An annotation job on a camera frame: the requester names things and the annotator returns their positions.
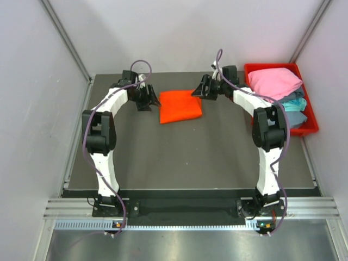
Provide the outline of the orange t-shirt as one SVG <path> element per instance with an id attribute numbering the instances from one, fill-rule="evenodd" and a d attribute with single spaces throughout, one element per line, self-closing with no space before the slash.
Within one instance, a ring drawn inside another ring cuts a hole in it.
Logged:
<path id="1" fill-rule="evenodd" d="M 203 116 L 202 100 L 192 96 L 193 90 L 164 91 L 159 95 L 159 121 L 167 124 L 193 120 Z"/>

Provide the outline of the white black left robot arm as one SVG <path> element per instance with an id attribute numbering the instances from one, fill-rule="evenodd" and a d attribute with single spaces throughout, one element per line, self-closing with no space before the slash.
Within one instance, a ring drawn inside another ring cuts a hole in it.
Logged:
<path id="1" fill-rule="evenodd" d="M 92 159 L 98 176 L 98 195 L 108 198 L 104 208 L 113 216 L 123 211 L 123 202 L 116 198 L 120 186 L 113 163 L 117 141 L 114 117 L 129 101 L 135 103 L 138 111 L 151 111 L 151 105 L 161 106 L 153 86 L 145 80 L 144 74 L 124 70 L 121 79 L 111 85 L 100 103 L 82 113 L 83 153 Z"/>

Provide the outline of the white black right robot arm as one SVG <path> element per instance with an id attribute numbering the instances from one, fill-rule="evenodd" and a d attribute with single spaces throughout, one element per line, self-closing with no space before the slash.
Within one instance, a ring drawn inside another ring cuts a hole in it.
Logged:
<path id="1" fill-rule="evenodd" d="M 219 95 L 229 98 L 253 118 L 252 140 L 259 152 L 259 178 L 256 185 L 257 198 L 254 209 L 266 215 L 274 208 L 272 197 L 280 195 L 277 181 L 279 158 L 287 140 L 287 123 L 282 107 L 271 104 L 246 85 L 241 85 L 234 65 L 221 67 L 214 62 L 213 74 L 204 74 L 193 97 L 217 100 Z"/>

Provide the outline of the pink folded t-shirt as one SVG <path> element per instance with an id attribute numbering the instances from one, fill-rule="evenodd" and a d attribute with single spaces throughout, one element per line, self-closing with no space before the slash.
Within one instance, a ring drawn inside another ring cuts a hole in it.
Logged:
<path id="1" fill-rule="evenodd" d="M 283 67 L 256 70 L 247 76 L 253 92 L 277 101 L 292 94 L 303 84 L 298 76 Z"/>

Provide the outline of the blue-grey folded t-shirt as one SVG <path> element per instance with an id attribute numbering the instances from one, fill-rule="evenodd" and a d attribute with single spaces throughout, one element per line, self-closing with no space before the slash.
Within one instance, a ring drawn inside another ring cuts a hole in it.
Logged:
<path id="1" fill-rule="evenodd" d="M 287 111 L 286 114 L 291 129 L 298 129 L 307 121 L 307 116 L 301 111 Z"/>

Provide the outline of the grey-blue folded t-shirt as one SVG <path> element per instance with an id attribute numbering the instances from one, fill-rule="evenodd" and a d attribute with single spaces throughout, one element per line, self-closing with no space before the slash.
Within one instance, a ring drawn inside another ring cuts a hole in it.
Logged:
<path id="1" fill-rule="evenodd" d="M 299 87 L 294 92 L 292 92 L 289 95 L 281 98 L 279 100 L 279 103 L 285 103 L 285 102 L 289 102 L 289 101 L 296 100 L 296 99 L 299 99 L 299 98 L 304 98 L 304 96 L 305 96 L 305 92 L 303 90 L 303 87 Z"/>

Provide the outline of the teal folded t-shirt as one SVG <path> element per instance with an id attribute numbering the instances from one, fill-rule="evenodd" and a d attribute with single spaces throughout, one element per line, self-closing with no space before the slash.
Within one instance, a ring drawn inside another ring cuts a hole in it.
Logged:
<path id="1" fill-rule="evenodd" d="M 302 112 L 305 110 L 307 106 L 307 101 L 305 98 L 301 97 L 287 102 L 283 102 L 282 106 L 284 107 L 286 112 Z"/>

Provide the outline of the red plastic bin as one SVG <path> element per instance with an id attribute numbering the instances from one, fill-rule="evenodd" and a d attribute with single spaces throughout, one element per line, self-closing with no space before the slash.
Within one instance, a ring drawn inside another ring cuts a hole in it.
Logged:
<path id="1" fill-rule="evenodd" d="M 266 70 L 266 69 L 278 69 L 278 68 L 286 68 L 289 71 L 291 71 L 294 75 L 296 75 L 299 79 L 302 80 L 302 76 L 299 70 L 299 67 L 294 64 L 294 63 L 287 63 L 287 64 L 245 64 L 244 65 L 244 70 L 245 70 L 245 81 L 248 85 L 251 84 L 251 81 L 249 80 L 248 74 L 254 71 L 260 71 L 260 70 Z M 312 109 L 312 105 L 310 103 L 310 99 L 307 93 L 307 90 L 304 85 L 302 85 L 303 92 L 304 92 L 304 99 L 307 101 L 307 106 L 304 109 L 304 114 L 307 116 L 307 121 L 304 122 L 302 125 L 300 125 L 297 128 L 293 128 L 291 130 L 292 135 L 297 135 L 297 136 L 305 136 L 310 133 L 315 133 L 319 130 L 315 114 Z"/>

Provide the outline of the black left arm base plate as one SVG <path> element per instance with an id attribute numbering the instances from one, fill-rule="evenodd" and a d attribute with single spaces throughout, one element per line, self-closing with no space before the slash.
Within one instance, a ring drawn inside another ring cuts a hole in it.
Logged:
<path id="1" fill-rule="evenodd" d="M 135 200 L 124 200 L 126 217 L 132 218 L 139 215 L 140 202 Z M 102 197 L 94 203 L 92 216 L 98 218 L 123 217 L 123 206 L 117 198 Z"/>

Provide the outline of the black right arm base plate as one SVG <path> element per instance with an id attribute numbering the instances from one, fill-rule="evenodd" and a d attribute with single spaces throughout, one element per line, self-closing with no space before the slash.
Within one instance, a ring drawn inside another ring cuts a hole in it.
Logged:
<path id="1" fill-rule="evenodd" d="M 240 198 L 236 200 L 236 206 L 238 215 L 247 220 L 280 218 L 285 211 L 283 200 L 280 200 L 276 204 L 261 207 L 252 198 Z"/>

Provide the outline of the aluminium frame rail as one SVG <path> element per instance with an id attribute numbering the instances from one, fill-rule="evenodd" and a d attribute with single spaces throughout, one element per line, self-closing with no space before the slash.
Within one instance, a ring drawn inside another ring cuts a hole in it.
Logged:
<path id="1" fill-rule="evenodd" d="M 237 210 L 234 198 L 146 198 L 125 199 L 128 212 L 136 216 L 151 212 L 212 212 L 226 210 L 229 214 Z M 90 218 L 93 207 L 85 198 L 54 198 L 48 200 L 43 216 L 47 219 Z M 337 219 L 337 205 L 331 197 L 288 197 L 288 219 Z"/>

